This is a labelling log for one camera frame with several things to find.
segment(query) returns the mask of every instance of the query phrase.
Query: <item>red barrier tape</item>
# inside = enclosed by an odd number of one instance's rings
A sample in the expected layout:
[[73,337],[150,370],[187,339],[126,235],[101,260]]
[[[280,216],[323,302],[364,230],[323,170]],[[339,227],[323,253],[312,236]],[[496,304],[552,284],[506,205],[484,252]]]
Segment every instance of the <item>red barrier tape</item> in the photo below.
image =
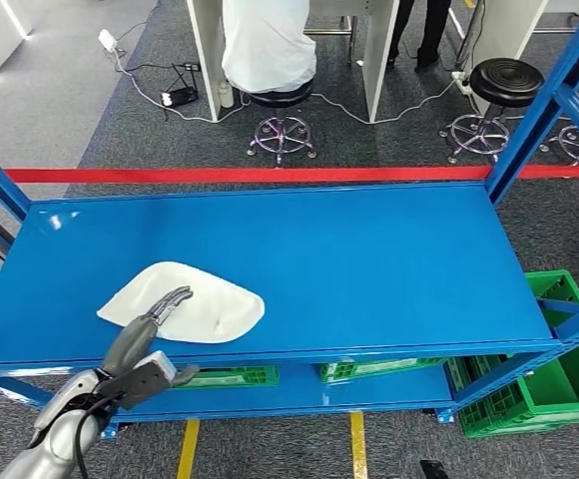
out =
[[[396,168],[184,168],[184,169],[9,169],[15,183],[370,183],[484,180],[490,167]],[[529,165],[521,179],[579,178],[577,167]]]

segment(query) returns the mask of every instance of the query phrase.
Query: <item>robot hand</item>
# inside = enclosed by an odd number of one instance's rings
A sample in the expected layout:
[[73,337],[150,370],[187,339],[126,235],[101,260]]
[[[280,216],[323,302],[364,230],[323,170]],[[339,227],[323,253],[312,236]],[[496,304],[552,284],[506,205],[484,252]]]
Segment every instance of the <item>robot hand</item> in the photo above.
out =
[[64,479],[76,463],[87,479],[83,454],[120,407],[130,409],[189,382],[198,372],[197,367],[177,371],[162,351],[149,354],[149,349],[159,326],[191,296],[189,286],[169,292],[147,313],[123,328],[101,367],[69,379],[35,421],[30,445],[11,462],[0,479]]

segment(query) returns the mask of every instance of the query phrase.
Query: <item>power strip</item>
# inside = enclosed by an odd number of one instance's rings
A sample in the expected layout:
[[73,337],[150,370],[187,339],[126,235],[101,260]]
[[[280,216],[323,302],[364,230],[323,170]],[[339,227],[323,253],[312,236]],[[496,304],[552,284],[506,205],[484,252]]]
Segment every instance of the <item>power strip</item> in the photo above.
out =
[[456,82],[456,85],[461,93],[466,97],[473,95],[471,87],[469,85],[467,74],[465,72],[451,72],[451,77]]
[[183,64],[183,68],[186,72],[200,72],[200,71],[200,64],[199,63],[189,63],[186,62]]

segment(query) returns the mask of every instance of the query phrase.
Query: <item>black stool seat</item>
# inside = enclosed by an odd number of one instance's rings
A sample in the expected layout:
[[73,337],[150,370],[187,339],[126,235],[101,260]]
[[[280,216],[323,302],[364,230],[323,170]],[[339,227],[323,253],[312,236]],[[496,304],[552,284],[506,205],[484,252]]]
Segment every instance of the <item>black stool seat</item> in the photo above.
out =
[[469,76],[473,93],[505,108],[528,107],[543,83],[545,79],[538,70],[512,58],[485,60]]
[[312,80],[304,83],[293,92],[249,93],[256,105],[266,108],[290,108],[302,103],[311,95]]

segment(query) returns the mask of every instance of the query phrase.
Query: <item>black pants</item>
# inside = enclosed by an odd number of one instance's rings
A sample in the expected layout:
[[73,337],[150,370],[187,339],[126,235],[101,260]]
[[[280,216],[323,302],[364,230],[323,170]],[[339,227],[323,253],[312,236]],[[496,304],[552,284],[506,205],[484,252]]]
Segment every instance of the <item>black pants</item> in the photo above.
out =
[[[396,25],[394,27],[394,36],[391,39],[389,58],[394,59],[398,56],[398,44],[401,37],[405,31],[406,25],[410,21],[412,9],[416,0],[401,0],[398,6],[398,15],[396,17]],[[444,31],[447,16],[451,0],[428,0],[428,16],[425,19],[425,34],[423,42],[419,49],[419,58],[435,58],[438,53],[438,47]]]

